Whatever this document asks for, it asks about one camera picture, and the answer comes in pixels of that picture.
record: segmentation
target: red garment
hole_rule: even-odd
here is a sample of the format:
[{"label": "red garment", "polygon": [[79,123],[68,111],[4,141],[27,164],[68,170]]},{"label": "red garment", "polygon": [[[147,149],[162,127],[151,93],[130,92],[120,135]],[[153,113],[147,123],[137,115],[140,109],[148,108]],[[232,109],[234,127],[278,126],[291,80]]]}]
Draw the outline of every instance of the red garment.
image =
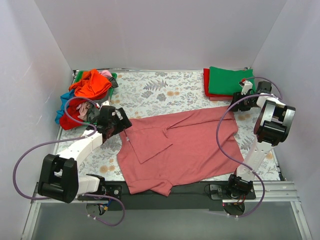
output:
[{"label": "red garment", "polygon": [[83,72],[81,80],[72,84],[69,91],[75,89],[75,96],[98,100],[106,96],[111,86],[111,82],[106,77],[102,76],[97,69],[92,69]]},{"label": "red garment", "polygon": [[[79,110],[77,110],[77,107],[84,103],[86,100],[84,99],[73,99],[70,101],[69,103],[69,107],[67,108],[67,112],[68,114],[70,114],[71,117],[73,117],[74,119],[83,122],[82,119],[78,118],[79,116]],[[75,127],[79,127],[81,126],[80,123],[77,123],[75,121],[73,121],[72,119],[70,119],[66,113],[63,114],[63,116],[60,118],[59,120],[60,126],[64,129],[64,130],[69,130],[69,129],[73,129]]]},{"label": "red garment", "polygon": [[[117,160],[131,194],[153,190],[168,196],[175,185],[233,173],[238,163],[218,148],[216,129],[227,107],[131,119],[121,132]],[[219,139],[224,150],[243,161],[234,138],[238,126],[234,114],[224,118]]]},{"label": "red garment", "polygon": [[204,68],[203,69],[203,82],[204,82],[204,94],[207,97],[210,97],[210,101],[225,101],[225,100],[232,100],[233,96],[230,95],[220,95],[220,94],[212,94],[209,93],[209,81],[210,81],[210,69]]}]

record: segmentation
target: floral pattern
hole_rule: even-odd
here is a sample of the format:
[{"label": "floral pattern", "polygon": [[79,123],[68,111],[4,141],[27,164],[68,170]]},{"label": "floral pattern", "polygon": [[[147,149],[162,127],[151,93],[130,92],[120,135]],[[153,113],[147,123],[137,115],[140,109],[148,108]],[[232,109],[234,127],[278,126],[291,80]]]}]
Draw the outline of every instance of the floral pattern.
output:
[{"label": "floral pattern", "polygon": [[[183,111],[228,106],[229,101],[209,101],[205,96],[201,71],[129,71],[118,73],[119,87],[114,90],[111,104],[122,107],[129,118],[145,118]],[[234,135],[243,157],[246,157],[254,140],[253,127],[260,110],[253,108],[235,114],[238,132]],[[61,131],[60,138],[81,136],[85,127]],[[57,146],[57,152],[67,148],[71,142]],[[107,181],[124,181],[117,161],[122,143],[118,135],[96,148],[80,165],[78,172],[97,174]],[[272,153],[269,153],[257,171],[265,181],[278,181],[279,173]],[[208,178],[211,181],[226,181],[229,174]]]}]

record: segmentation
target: white wall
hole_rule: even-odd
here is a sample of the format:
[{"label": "white wall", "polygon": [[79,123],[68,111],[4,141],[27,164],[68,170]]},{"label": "white wall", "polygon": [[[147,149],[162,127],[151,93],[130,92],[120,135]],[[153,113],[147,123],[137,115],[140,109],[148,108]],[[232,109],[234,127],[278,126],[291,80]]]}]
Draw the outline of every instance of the white wall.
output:
[{"label": "white wall", "polygon": [[320,2],[289,0],[253,64],[256,76],[274,80],[296,107],[288,139],[275,148],[294,180],[313,239],[320,239]]},{"label": "white wall", "polygon": [[[0,1],[0,239],[19,240],[30,209],[12,183],[17,159],[30,147],[57,137],[55,110],[72,71],[33,0]],[[33,193],[43,157],[53,146],[27,156],[18,185]]]},{"label": "white wall", "polygon": [[286,0],[35,0],[70,67],[251,66]]}]

